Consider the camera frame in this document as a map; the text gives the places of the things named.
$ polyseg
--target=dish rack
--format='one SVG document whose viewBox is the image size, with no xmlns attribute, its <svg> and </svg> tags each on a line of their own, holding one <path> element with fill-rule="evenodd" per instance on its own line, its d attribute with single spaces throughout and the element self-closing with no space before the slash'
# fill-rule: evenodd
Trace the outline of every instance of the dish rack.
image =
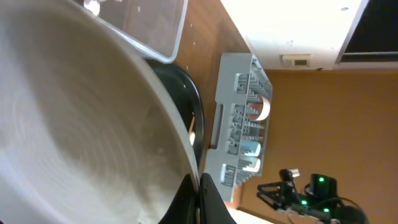
<svg viewBox="0 0 398 224">
<path fill-rule="evenodd" d="M 264 121 L 251 121 L 249 114 L 260 111 L 248 103 L 262 103 L 262 95 L 271 103 L 272 85 L 256 56 L 250 53 L 224 53 L 221 56 L 216 90 L 216 112 L 211 147 L 206 154 L 205 172 L 211 175 L 221 198 L 232 202 L 234 189 L 254 175 L 261 175 L 267 139 L 269 116 Z M 247 149 L 242 140 L 261 144 L 258 172 L 243 170 L 251 164 L 245 160 Z"/>
</svg>

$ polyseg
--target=brown surface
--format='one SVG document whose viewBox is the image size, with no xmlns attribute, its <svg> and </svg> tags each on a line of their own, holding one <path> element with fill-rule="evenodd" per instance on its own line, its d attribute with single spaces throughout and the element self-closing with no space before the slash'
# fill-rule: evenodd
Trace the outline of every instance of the brown surface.
<svg viewBox="0 0 398 224">
<path fill-rule="evenodd" d="M 210 145 L 218 69 L 224 52 L 249 52 L 249 49 L 222 3 L 219 0 L 189 0 L 175 63 L 190 74 L 199 89 L 205 109 L 206 148 Z"/>
<path fill-rule="evenodd" d="M 288 223 L 256 198 L 258 184 L 279 180 L 279 170 L 300 169 L 300 190 L 310 174 L 338 180 L 370 223 L 396 223 L 398 213 L 398 71 L 267 71 L 274 86 L 262 177 L 244 185 L 241 208 L 274 223 Z M 292 217 L 296 224 L 314 223 Z"/>
</svg>

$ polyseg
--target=brown wall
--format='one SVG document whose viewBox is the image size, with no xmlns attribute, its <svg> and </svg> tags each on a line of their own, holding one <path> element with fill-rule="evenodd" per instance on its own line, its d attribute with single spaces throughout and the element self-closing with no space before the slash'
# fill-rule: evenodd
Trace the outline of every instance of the brown wall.
<svg viewBox="0 0 398 224">
<path fill-rule="evenodd" d="M 371 223 L 398 223 L 398 71 L 267 75 L 274 94 L 264 169 L 245 183 L 240 209 L 288 223 L 256 198 L 256 187 L 278 181 L 280 169 L 298 168 L 298 190 L 312 173 L 329 175 Z"/>
</svg>

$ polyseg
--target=wooden tabletop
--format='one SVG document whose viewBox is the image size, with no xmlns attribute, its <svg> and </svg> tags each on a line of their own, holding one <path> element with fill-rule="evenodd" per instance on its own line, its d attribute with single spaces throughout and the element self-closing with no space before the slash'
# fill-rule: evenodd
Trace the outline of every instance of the wooden tabletop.
<svg viewBox="0 0 398 224">
<path fill-rule="evenodd" d="M 205 110 L 206 149 L 213 129 L 218 69 L 224 52 L 250 51 L 221 1 L 188 0 L 175 63 L 189 73 L 199 89 Z"/>
</svg>

